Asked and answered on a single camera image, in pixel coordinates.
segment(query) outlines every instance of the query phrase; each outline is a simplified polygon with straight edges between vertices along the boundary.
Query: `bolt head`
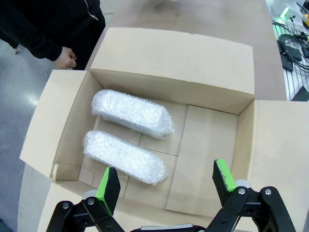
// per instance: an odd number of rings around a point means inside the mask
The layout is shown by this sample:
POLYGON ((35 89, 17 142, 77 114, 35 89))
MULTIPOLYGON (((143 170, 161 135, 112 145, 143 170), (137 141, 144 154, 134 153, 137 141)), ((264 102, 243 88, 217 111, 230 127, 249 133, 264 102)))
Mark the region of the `bolt head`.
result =
POLYGON ((69 203, 64 202, 63 205, 62 205, 62 208, 67 209, 68 207, 69 207, 69 203))
POLYGON ((266 189, 266 190, 265 190, 265 194, 266 194, 266 195, 270 195, 270 194, 271 194, 271 190, 270 190, 270 189, 266 189))
POLYGON ((95 202, 95 200, 94 200, 93 198, 90 198, 90 199, 87 201, 87 203, 88 203, 89 205, 92 205, 94 202, 95 202))
POLYGON ((243 195, 246 193, 246 190, 244 190, 243 188, 238 189, 238 193, 243 195))

